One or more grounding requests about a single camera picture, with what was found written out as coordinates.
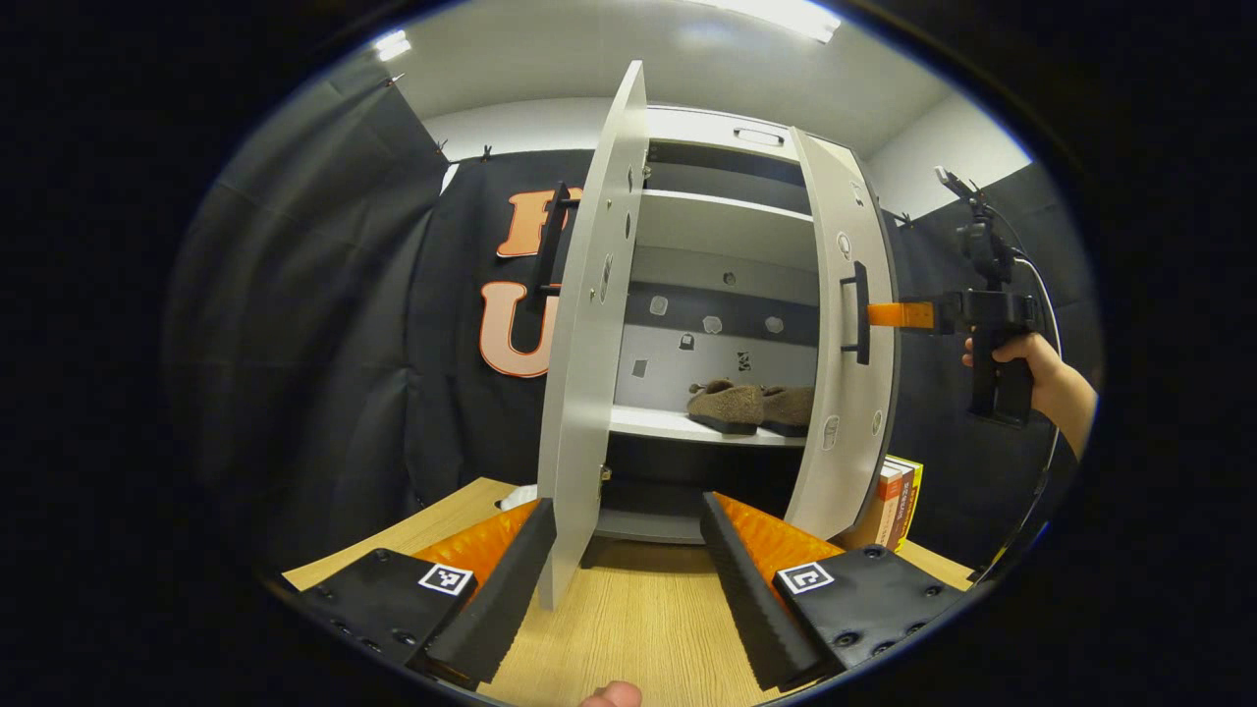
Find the stack of books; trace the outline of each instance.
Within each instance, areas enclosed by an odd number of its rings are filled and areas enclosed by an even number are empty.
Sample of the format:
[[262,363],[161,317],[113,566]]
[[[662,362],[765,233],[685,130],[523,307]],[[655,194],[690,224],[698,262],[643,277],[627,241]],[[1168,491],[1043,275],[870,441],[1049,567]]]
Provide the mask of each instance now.
[[837,536],[838,546],[855,550],[876,543],[899,552],[913,525],[924,469],[918,462],[886,454],[877,477],[877,491],[856,527]]

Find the cable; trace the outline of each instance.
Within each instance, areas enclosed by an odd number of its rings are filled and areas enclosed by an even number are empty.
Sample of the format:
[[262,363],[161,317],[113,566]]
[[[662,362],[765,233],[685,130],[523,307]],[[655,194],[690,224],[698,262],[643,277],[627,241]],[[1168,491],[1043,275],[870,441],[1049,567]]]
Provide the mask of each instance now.
[[[1052,309],[1052,298],[1047,294],[1047,287],[1043,284],[1043,277],[1038,274],[1038,268],[1035,263],[1031,263],[1027,258],[1013,258],[1014,263],[1021,263],[1029,268],[1029,272],[1035,273],[1035,282],[1038,283],[1038,292],[1043,296],[1043,309],[1047,311],[1047,317],[1052,322],[1052,343],[1056,348],[1056,355],[1065,359],[1065,350],[1061,348],[1061,330],[1056,327],[1056,311]],[[1043,472],[1046,473],[1048,467],[1052,465],[1052,458],[1056,455],[1056,442],[1061,437],[1061,429],[1052,425],[1056,431],[1052,434],[1052,447],[1047,453],[1047,463],[1043,464]]]
[[[1038,283],[1038,292],[1043,296],[1043,307],[1047,309],[1047,317],[1052,322],[1052,340],[1056,346],[1056,353],[1057,356],[1063,357],[1065,351],[1061,348],[1061,330],[1056,326],[1056,311],[1052,309],[1052,298],[1047,294],[1047,287],[1043,284],[1043,277],[1038,274],[1038,268],[1036,268],[1035,263],[1031,263],[1028,258],[1013,258],[1013,262],[1026,265],[1029,268],[1029,272],[1035,273],[1035,282]],[[1061,428],[1052,425],[1052,444],[1047,448],[1047,462],[1043,463],[1043,468],[1040,470],[1040,483],[1035,488],[1035,498],[1031,501],[1029,508],[1026,509],[1026,515],[1022,516],[1021,523],[1017,525],[1017,530],[1014,530],[1009,536],[1009,540],[1004,542],[1003,548],[999,551],[999,555],[996,556],[996,560],[993,560],[991,565],[987,566],[985,571],[983,571],[982,575],[973,582],[974,585],[984,581],[987,576],[991,575],[991,571],[996,567],[996,561],[998,561],[1004,550],[1012,545],[1013,538],[1019,536],[1022,531],[1026,530],[1026,523],[1029,522],[1031,515],[1033,515],[1035,508],[1038,507],[1040,498],[1043,497],[1043,489],[1047,488],[1047,472],[1052,468],[1052,459],[1056,458],[1056,445],[1060,439]]]

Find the ceiling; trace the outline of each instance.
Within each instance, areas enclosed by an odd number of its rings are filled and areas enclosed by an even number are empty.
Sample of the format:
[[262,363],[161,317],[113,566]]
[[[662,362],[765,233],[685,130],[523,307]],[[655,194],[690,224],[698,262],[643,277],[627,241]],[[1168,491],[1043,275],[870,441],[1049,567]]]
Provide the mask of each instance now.
[[405,29],[412,49],[388,67],[420,120],[611,97],[640,58],[651,103],[798,126],[870,156],[952,93],[850,23],[821,44],[681,0],[468,0]]

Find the orange letter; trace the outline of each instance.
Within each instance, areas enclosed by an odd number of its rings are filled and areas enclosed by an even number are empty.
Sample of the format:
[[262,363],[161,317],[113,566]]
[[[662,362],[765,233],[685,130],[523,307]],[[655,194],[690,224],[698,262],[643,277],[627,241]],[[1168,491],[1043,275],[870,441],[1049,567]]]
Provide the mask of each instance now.
[[490,282],[480,288],[484,297],[484,318],[480,320],[480,356],[499,374],[522,379],[546,375],[549,370],[549,345],[554,337],[554,315],[558,297],[546,298],[542,336],[532,353],[520,353],[510,345],[515,325],[515,304],[528,294],[518,282]]
[[[571,186],[568,191],[572,199],[579,199],[582,190],[579,186]],[[554,190],[549,191],[524,191],[508,199],[515,208],[510,216],[510,230],[507,231],[507,240],[498,247],[499,258],[519,258],[520,255],[535,255],[542,244],[542,226],[546,225],[546,206],[554,196]],[[563,226],[567,228],[567,215],[563,214]]]

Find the black cloth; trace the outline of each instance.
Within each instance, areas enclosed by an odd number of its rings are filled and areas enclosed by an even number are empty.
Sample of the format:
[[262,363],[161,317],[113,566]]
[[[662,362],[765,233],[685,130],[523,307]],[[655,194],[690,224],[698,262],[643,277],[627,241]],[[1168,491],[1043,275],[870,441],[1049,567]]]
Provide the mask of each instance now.
[[402,458],[405,301],[444,156],[375,60],[312,79],[240,146],[171,279],[176,431],[261,561],[419,508]]
[[[1061,330],[1065,362],[1099,386],[1104,361],[1099,303],[1063,199],[1038,164],[1022,167],[984,191],[1012,223],[1009,229],[997,220],[997,231],[1011,245],[1021,247],[1043,278]],[[914,219],[911,228],[885,215],[901,297],[985,287],[960,255],[955,235],[955,229],[969,219],[970,210],[960,201]],[[1014,268],[1011,289],[1038,297],[1033,276],[1023,265]],[[1024,430],[1014,430],[964,413],[972,390],[972,372],[960,365],[964,336],[905,333],[900,340],[899,405],[889,452],[925,464],[910,536],[963,565],[982,567],[999,551],[1035,498],[1052,438],[1051,424],[1033,413]],[[1038,515],[1060,501],[1076,468],[1077,460],[1061,437]]]
[[[427,503],[478,477],[537,483],[547,376],[513,377],[484,361],[480,288],[494,281],[530,282],[535,255],[497,255],[514,213],[509,199],[553,190],[561,180],[583,186],[592,159],[590,150],[564,150],[465,160],[432,211],[406,315],[406,467]],[[574,221],[573,211],[564,242]],[[563,255],[561,247],[559,270]],[[514,347],[533,351],[541,326],[542,308],[520,302]]]

